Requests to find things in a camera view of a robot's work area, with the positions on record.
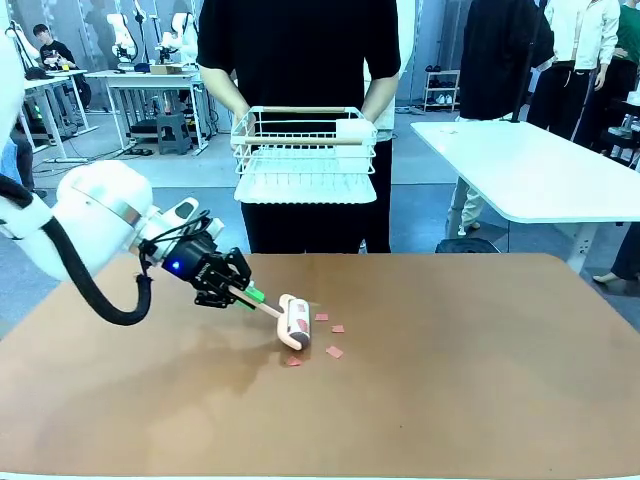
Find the white desk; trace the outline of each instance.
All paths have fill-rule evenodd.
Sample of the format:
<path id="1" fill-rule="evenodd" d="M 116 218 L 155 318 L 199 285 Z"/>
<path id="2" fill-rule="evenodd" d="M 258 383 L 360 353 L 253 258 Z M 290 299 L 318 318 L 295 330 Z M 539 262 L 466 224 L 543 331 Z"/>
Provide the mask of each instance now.
<path id="1" fill-rule="evenodd" d="M 38 105 L 38 108 L 42 113 L 42 119 L 44 121 L 45 128 L 47 129 L 49 135 L 53 137 L 53 140 L 55 140 L 61 158 L 67 158 L 67 154 L 64 151 L 62 139 L 60 138 L 60 132 L 58 131 L 58 126 L 56 125 L 55 118 L 53 117 L 53 112 L 51 111 L 51 106 L 49 105 L 47 91 L 51 91 L 54 86 L 61 85 L 65 81 L 66 79 L 64 78 L 24 81 L 25 98 L 33 98 L 33 100 L 36 102 L 36 105 Z M 55 96 L 53 96 L 53 93 L 51 101 L 55 101 Z M 33 137 L 31 135 L 31 131 L 29 130 L 29 124 L 24 115 L 24 109 L 20 109 L 20 123 L 22 124 L 22 128 L 27 135 L 29 143 L 31 143 L 31 146 L 34 148 L 34 151 L 40 151 L 46 148 L 46 146 L 38 149 L 35 148 Z"/>
<path id="2" fill-rule="evenodd" d="M 191 95 L 191 102 L 193 104 L 193 115 L 196 124 L 196 134 L 198 136 L 198 149 L 194 152 L 194 155 L 199 155 L 205 148 L 208 147 L 209 142 L 202 138 L 203 127 L 201 126 L 200 121 L 204 118 L 208 118 L 210 113 L 209 109 L 207 108 L 205 114 L 206 117 L 202 116 L 202 113 L 200 112 L 200 108 L 198 106 L 196 91 L 198 91 L 198 93 L 203 93 L 204 95 L 208 94 L 204 89 L 204 84 L 202 83 L 202 79 L 200 78 L 200 74 L 198 72 L 183 72 L 176 75 L 154 75 L 151 73 L 138 72 L 116 73 L 113 70 L 106 70 L 103 72 L 90 73 L 86 75 L 86 77 L 98 78 L 105 81 L 107 85 L 107 93 L 109 95 L 109 102 L 111 104 L 111 111 L 113 112 L 114 121 L 116 123 L 116 128 L 120 137 L 120 144 L 123 149 L 127 148 L 128 146 L 125 144 L 122 129 L 120 128 L 120 124 L 118 122 L 117 109 L 120 110 L 123 117 L 125 117 L 125 130 L 127 129 L 128 124 L 128 121 L 126 120 L 127 113 L 125 104 L 122 101 L 121 96 L 119 94 L 114 96 L 112 94 L 113 89 L 125 91 L 125 101 L 130 106 L 129 110 L 132 111 L 133 116 L 136 119 L 138 118 L 138 114 L 140 114 L 141 117 L 144 118 L 144 108 L 142 107 L 141 99 L 135 94 L 130 95 L 128 91 L 189 90 Z M 213 134 L 213 131 L 211 131 L 212 122 L 210 120 L 211 119 L 209 119 L 209 130 L 210 133 Z"/>
<path id="3" fill-rule="evenodd" d="M 68 71 L 59 71 L 59 72 L 47 72 L 48 75 L 53 77 L 66 78 L 71 80 L 71 85 L 73 86 L 73 93 L 76 97 L 76 104 L 78 105 L 78 110 L 80 111 L 80 115 L 82 116 L 82 124 L 84 125 L 84 130 L 79 130 L 76 135 L 84 135 L 85 133 L 93 132 L 98 127 L 91 127 L 89 125 L 89 121 L 87 120 L 87 115 L 84 113 L 84 105 L 82 105 L 82 100 L 80 99 L 80 92 L 78 92 L 78 86 L 72 77 L 76 75 L 84 75 L 87 73 L 87 70 L 68 70 Z"/>
<path id="4" fill-rule="evenodd" d="M 579 224 L 568 260 L 579 272 L 598 223 L 640 221 L 640 175 L 528 123 L 414 123 L 459 175 L 448 237 L 456 238 L 466 186 L 517 223 Z"/>

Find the black cable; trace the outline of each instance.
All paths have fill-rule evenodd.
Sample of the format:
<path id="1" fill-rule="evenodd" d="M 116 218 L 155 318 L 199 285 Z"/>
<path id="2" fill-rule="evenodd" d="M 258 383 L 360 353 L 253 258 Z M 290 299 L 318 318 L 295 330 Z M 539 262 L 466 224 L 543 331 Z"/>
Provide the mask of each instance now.
<path id="1" fill-rule="evenodd" d="M 69 239 L 58 220 L 53 217 L 47 222 L 42 230 L 47 234 L 55 246 L 62 264 L 67 270 L 69 277 L 76 285 L 82 298 L 89 306 L 109 323 L 128 327 L 140 323 L 149 313 L 151 308 L 151 278 L 145 274 L 136 277 L 138 284 L 138 303 L 135 310 L 123 312 L 117 309 L 104 296 L 100 288 L 95 284 L 91 274 L 85 267 L 80 255 L 76 251 L 73 243 Z"/>

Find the stool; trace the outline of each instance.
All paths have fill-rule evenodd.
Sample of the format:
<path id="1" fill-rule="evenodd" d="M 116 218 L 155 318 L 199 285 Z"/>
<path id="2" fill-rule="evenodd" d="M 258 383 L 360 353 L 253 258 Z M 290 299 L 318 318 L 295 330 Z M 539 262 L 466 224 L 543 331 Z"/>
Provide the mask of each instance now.
<path id="1" fill-rule="evenodd" d="M 192 142 L 183 114 L 158 115 L 158 150 L 164 155 L 167 150 L 184 155 Z"/>
<path id="2" fill-rule="evenodd" d="M 500 253 L 493 243 L 482 238 L 460 238 L 443 240 L 436 253 Z"/>

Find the black pants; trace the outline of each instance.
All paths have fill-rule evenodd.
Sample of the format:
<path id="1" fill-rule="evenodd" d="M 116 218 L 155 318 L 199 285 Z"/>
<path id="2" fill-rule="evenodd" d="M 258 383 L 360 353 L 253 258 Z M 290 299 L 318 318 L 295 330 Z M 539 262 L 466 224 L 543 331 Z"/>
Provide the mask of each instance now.
<path id="1" fill-rule="evenodd" d="M 393 163 L 393 140 L 376 145 L 373 159 L 375 173 L 371 183 L 377 199 L 369 204 L 369 224 L 364 239 L 369 253 L 391 253 L 391 166 Z"/>
<path id="2" fill-rule="evenodd" d="M 629 92 L 636 88 L 637 70 L 638 65 L 629 60 L 614 58 L 611 61 L 604 87 L 587 100 L 575 143 L 598 153 L 608 148 L 600 141 L 600 134 L 609 127 L 619 127 L 624 120 L 624 112 L 610 108 L 611 101 L 627 99 Z"/>
<path id="3" fill-rule="evenodd" d="M 35 188 L 33 182 L 33 148 L 31 148 L 31 144 L 26 137 L 15 130 L 11 134 L 11 140 L 18 147 L 16 161 L 22 186 L 29 191 L 33 191 Z"/>
<path id="4" fill-rule="evenodd" d="M 611 272 L 625 280 L 636 280 L 640 273 L 640 223 L 629 227 Z"/>
<path id="5" fill-rule="evenodd" d="M 358 253 L 368 205 L 242 204 L 253 253 Z"/>
<path id="6" fill-rule="evenodd" d="M 589 70 L 554 65 L 542 72 L 527 121 L 571 140 L 589 90 Z"/>

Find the white wire basket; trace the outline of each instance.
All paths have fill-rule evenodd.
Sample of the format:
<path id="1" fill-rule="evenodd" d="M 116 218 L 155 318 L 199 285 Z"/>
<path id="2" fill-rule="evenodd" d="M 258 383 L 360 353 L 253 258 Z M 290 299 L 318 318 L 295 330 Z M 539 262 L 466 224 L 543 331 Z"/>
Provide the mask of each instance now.
<path id="1" fill-rule="evenodd" d="M 287 120 L 274 120 L 277 114 Z M 374 173 L 377 133 L 356 108 L 253 107 L 231 132 L 236 172 L 241 175 L 235 199 L 373 202 L 376 194 L 369 175 Z"/>

